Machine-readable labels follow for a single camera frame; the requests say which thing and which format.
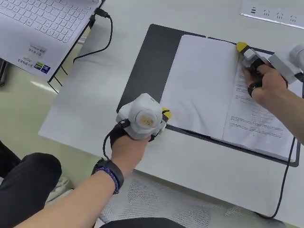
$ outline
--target right hand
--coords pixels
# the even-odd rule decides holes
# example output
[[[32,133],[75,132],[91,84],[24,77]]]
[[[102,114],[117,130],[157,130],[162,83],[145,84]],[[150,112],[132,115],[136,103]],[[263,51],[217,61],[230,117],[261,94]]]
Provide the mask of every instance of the right hand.
[[[263,86],[253,90],[252,98],[261,106],[265,106],[265,100],[267,97],[287,89],[286,81],[276,69],[273,69],[267,65],[261,65],[257,70],[264,75]],[[243,69],[243,72],[245,74],[246,85],[250,86],[250,84],[255,81],[246,68]]]
[[[128,135],[117,139],[112,146],[112,162],[122,171],[124,178],[129,177],[141,161],[150,137],[133,140]]]

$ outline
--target white laptop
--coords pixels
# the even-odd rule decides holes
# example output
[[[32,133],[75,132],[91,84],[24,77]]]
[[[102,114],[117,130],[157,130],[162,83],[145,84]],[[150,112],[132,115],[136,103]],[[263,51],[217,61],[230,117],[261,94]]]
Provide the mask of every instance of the white laptop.
[[[0,58],[49,80],[104,0],[0,0]]]

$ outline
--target white desk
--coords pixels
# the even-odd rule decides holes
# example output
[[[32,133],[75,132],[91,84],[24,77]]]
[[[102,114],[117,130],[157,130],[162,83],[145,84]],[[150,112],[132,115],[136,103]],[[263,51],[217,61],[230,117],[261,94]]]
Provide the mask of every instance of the white desk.
[[[117,105],[152,23],[234,42],[244,40],[269,50],[304,40],[300,29],[240,16],[240,7],[241,0],[108,0],[104,9],[114,21],[110,48],[77,61],[39,134],[101,155],[102,141],[115,124]],[[109,33],[109,21],[97,18],[81,53],[104,47]],[[304,227],[303,159],[288,172],[276,217],[300,227]],[[149,144],[137,169],[272,215],[285,166],[167,130]]]

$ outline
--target power outlet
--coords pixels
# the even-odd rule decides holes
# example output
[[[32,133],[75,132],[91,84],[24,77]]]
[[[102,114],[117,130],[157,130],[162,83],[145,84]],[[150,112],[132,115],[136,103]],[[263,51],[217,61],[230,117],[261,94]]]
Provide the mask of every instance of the power outlet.
[[[297,15],[283,9],[266,7],[253,1],[246,0],[243,2],[240,15],[304,29],[303,15]]]

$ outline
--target black pants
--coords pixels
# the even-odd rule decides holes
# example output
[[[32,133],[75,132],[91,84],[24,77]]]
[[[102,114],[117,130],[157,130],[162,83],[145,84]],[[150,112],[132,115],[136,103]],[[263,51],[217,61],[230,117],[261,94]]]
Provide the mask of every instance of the black pants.
[[[0,142],[0,228],[11,228],[44,208],[61,175],[50,154],[33,153],[20,160]]]

